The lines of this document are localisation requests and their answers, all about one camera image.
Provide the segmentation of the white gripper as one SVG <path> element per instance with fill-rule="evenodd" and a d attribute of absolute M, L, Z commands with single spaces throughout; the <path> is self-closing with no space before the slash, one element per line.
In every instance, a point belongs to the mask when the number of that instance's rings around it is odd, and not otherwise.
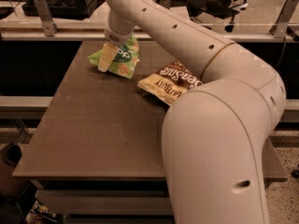
<path fill-rule="evenodd" d="M 133 31 L 129 31 L 127 34 L 120 34 L 115 32 L 107 25 L 104 30 L 104 35 L 107 41 L 102 48 L 101 57 L 98 64 L 98 70 L 100 72 L 106 72 L 114 61 L 118 53 L 116 46 L 124 46 L 129 38 L 132 36 Z"/>

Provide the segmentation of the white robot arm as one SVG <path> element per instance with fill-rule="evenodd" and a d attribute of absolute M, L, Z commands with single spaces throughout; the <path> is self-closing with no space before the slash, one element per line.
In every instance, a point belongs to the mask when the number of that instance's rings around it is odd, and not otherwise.
<path fill-rule="evenodd" d="M 263 145 L 284 112 L 279 73 L 234 41 L 156 4 L 106 0 L 106 38 L 141 28 L 202 80 L 168 109 L 164 171 L 176 224 L 269 224 Z"/>

